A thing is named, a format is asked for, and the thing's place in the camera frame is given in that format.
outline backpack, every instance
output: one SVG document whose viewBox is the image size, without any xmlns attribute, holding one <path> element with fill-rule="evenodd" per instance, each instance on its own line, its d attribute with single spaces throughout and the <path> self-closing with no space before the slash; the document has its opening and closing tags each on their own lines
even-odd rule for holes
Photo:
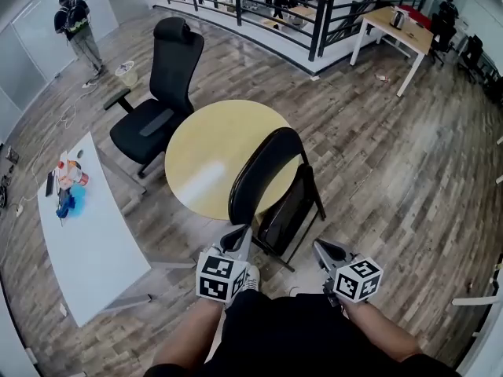
<svg viewBox="0 0 503 377">
<path fill-rule="evenodd" d="M 72 34 L 78 33 L 89 24 L 86 10 L 81 5 L 77 4 L 77 0 L 71 0 L 70 8 L 62 7 L 60 11 L 66 13 L 64 29 Z"/>
</svg>

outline round table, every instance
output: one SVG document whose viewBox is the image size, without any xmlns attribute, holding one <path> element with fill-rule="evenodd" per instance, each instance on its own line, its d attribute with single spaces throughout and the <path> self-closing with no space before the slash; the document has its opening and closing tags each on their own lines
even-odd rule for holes
<svg viewBox="0 0 503 377">
<path fill-rule="evenodd" d="M 256 102 L 222 101 L 199 109 L 174 132 L 167 146 L 164 166 L 171 191 L 193 212 L 229 220 L 229 194 L 237 175 L 262 141 L 280 127 L 289 124 Z M 298 165 L 297 156 L 277 174 L 257 214 L 286 193 Z"/>
</svg>

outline yellow table top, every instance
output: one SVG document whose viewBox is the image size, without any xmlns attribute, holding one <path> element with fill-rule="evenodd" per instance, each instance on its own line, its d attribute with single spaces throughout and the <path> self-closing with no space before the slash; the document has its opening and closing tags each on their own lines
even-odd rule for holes
<svg viewBox="0 0 503 377">
<path fill-rule="evenodd" d="M 407 19 L 402 29 L 397 29 L 391 26 L 390 21 L 393 17 L 394 10 L 391 7 L 377 9 L 363 16 L 370 24 L 382 29 L 393 38 L 405 43 L 408 47 L 428 55 L 430 51 L 433 34 L 426 28 L 419 27 L 410 18 Z"/>
<path fill-rule="evenodd" d="M 178 200 L 207 218 L 228 220 L 230 189 L 264 139 L 289 127 L 281 115 L 251 101 L 222 101 L 196 111 L 175 131 L 166 150 L 167 183 Z M 273 179 L 257 214 L 274 205 L 292 183 L 299 157 Z"/>
</svg>

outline gray pants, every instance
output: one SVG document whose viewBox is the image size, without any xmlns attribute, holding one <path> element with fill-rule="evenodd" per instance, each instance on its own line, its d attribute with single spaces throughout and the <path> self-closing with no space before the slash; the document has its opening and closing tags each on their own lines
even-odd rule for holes
<svg viewBox="0 0 503 377">
<path fill-rule="evenodd" d="M 91 27 L 88 26 L 82 29 L 72 38 L 70 44 L 78 59 L 82 59 L 94 70 L 99 70 L 101 68 L 102 60 L 100 51 L 97 49 Z"/>
</svg>

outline office chair armrest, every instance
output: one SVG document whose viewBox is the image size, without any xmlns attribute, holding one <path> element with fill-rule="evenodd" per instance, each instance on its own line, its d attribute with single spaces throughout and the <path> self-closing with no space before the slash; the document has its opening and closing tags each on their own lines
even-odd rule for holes
<svg viewBox="0 0 503 377">
<path fill-rule="evenodd" d="M 120 90 L 118 93 L 116 93 L 113 97 L 108 99 L 104 104 L 103 104 L 103 109 L 104 110 L 109 110 L 114 104 L 120 104 L 126 112 L 131 113 L 133 108 L 131 105 L 124 99 L 124 97 L 131 92 L 129 88 L 124 88 L 123 90 Z"/>
<path fill-rule="evenodd" d="M 147 124 L 140 131 L 140 135 L 142 137 L 148 137 L 149 135 L 154 134 L 159 128 L 164 126 L 167 122 L 169 122 L 171 116 L 174 112 L 170 109 L 165 110 L 160 115 L 158 115 L 154 120 L 152 120 L 149 124 Z"/>
</svg>

